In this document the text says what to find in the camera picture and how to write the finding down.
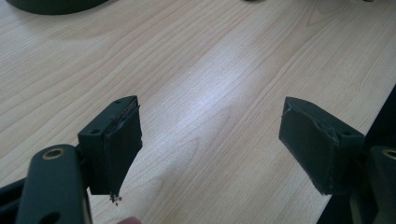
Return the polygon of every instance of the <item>wooden surface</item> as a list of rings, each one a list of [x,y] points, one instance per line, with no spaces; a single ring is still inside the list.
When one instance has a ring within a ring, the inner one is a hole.
[[[285,96],[366,133],[396,82],[396,2],[120,0],[66,16],[0,2],[0,186],[137,95],[144,147],[95,223],[315,223],[277,138]]]

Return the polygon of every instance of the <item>table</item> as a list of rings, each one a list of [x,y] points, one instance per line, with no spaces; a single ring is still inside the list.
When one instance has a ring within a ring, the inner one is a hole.
[[[286,96],[362,133],[396,83],[396,2],[109,1],[64,16],[0,2],[0,186],[110,102],[137,95],[144,147],[94,223],[315,223],[278,140]]]

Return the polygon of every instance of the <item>black object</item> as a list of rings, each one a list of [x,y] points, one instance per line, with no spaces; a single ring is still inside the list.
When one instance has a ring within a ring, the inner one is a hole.
[[[23,11],[41,15],[63,15],[97,7],[107,0],[7,0]]]
[[[287,97],[279,139],[317,190],[331,194],[318,224],[396,223],[396,90],[367,136],[320,107]]]
[[[36,153],[25,179],[0,189],[0,223],[92,223],[86,188],[120,200],[142,147],[137,97],[110,104],[79,134],[79,145]]]

